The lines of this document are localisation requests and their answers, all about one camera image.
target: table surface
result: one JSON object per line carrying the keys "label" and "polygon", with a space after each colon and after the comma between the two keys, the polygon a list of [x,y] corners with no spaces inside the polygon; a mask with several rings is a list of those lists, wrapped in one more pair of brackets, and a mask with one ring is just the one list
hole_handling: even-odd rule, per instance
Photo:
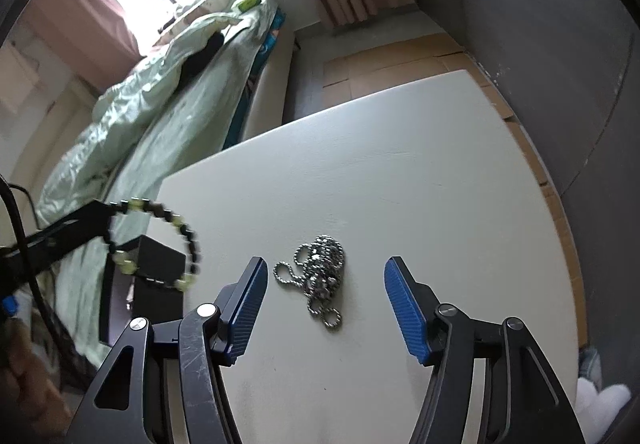
{"label": "table surface", "polygon": [[[386,297],[383,269],[394,255],[470,317],[522,318],[574,401],[574,303],[554,224],[515,141],[466,71],[243,142],[167,178],[159,200],[200,241],[189,310],[235,282],[253,255],[271,270],[319,234],[344,246],[338,331],[270,273],[247,352],[223,369],[243,442],[409,441],[431,369],[409,355]],[[182,249],[162,222],[148,234]],[[483,376],[476,361],[465,443],[476,442]]]}

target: green blanket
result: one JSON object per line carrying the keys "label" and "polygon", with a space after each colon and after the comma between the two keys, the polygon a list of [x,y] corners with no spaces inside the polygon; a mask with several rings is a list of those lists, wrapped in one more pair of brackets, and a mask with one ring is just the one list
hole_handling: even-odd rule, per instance
{"label": "green blanket", "polygon": [[[242,14],[203,16],[107,90],[94,107],[94,122],[47,180],[37,205],[41,220],[51,223],[95,198],[155,199],[165,177],[219,152],[276,8],[273,0],[262,0]],[[174,93],[182,63],[226,27],[213,60]],[[148,222],[143,214],[116,218],[114,241],[145,233]],[[98,342],[105,257],[102,240],[93,240],[61,262],[56,280],[56,312],[77,351],[95,366],[109,350]]]}

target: gray floor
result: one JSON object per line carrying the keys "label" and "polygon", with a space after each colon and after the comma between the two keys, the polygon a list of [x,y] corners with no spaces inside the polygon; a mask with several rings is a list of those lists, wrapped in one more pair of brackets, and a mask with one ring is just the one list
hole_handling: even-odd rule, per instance
{"label": "gray floor", "polygon": [[339,34],[321,34],[300,40],[289,73],[284,122],[322,110],[324,63],[380,45],[443,32],[438,24],[416,10],[375,20]]}

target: gray wall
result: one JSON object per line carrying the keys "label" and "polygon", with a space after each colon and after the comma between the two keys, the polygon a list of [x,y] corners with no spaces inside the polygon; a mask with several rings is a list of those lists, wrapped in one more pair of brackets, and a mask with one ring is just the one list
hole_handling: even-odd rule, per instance
{"label": "gray wall", "polygon": [[574,233],[606,383],[638,391],[638,28],[619,0],[418,3],[491,74],[529,132]]}

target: blue rubber pad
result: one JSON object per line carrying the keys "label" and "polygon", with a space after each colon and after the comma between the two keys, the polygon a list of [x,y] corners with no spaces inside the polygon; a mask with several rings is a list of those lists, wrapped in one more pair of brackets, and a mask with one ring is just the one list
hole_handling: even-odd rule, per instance
{"label": "blue rubber pad", "polygon": [[393,259],[385,265],[385,289],[409,353],[425,364],[431,353],[426,340],[427,320]]}
{"label": "blue rubber pad", "polygon": [[258,317],[260,305],[267,290],[267,276],[267,265],[262,262],[262,265],[252,277],[236,314],[229,323],[228,342],[230,343],[230,349],[227,355],[233,360],[244,354],[249,343],[255,319]]}

